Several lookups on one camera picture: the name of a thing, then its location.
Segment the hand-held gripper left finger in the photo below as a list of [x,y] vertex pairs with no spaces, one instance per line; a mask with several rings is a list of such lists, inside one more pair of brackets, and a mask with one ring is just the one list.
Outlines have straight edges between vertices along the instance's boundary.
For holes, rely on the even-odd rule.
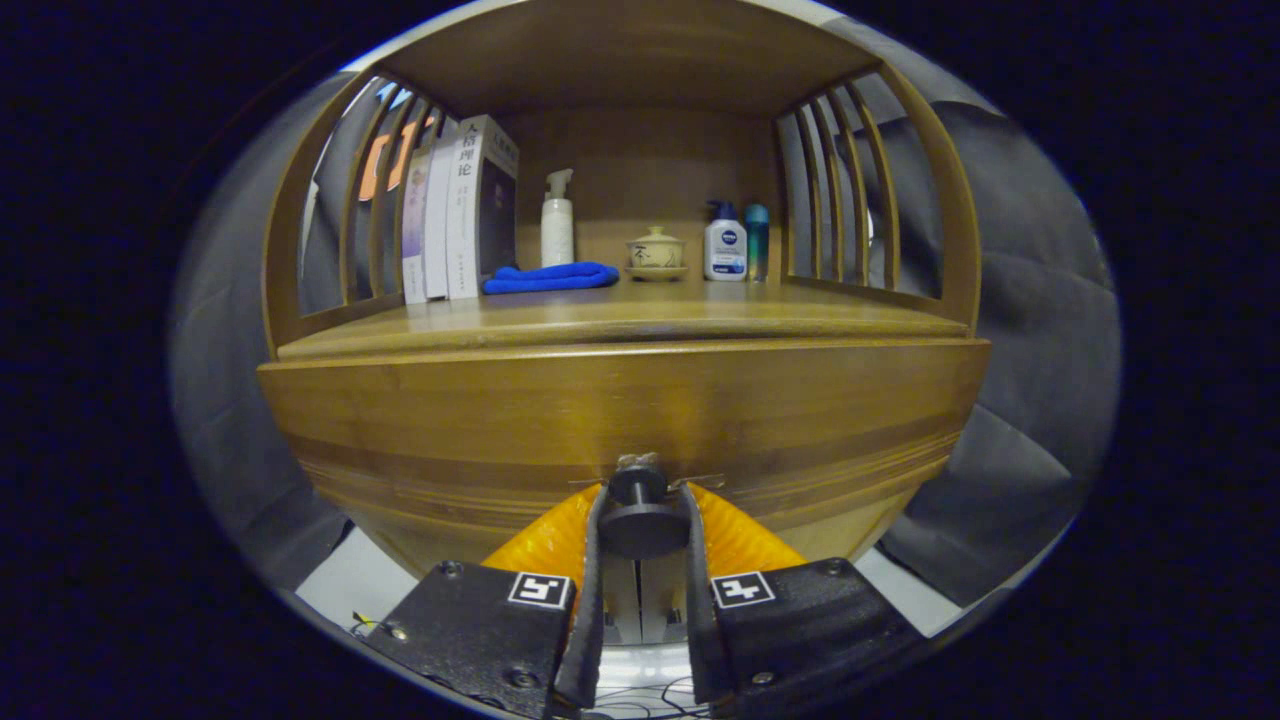
[[604,642],[605,492],[557,503],[483,562],[433,568],[364,643],[397,667],[513,719],[577,719],[596,701]]

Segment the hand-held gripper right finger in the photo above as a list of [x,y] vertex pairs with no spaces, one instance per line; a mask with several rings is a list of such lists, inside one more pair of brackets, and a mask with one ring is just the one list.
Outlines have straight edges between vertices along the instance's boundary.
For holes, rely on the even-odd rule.
[[691,486],[687,646],[713,714],[818,714],[919,661],[929,641],[846,559],[716,574]]

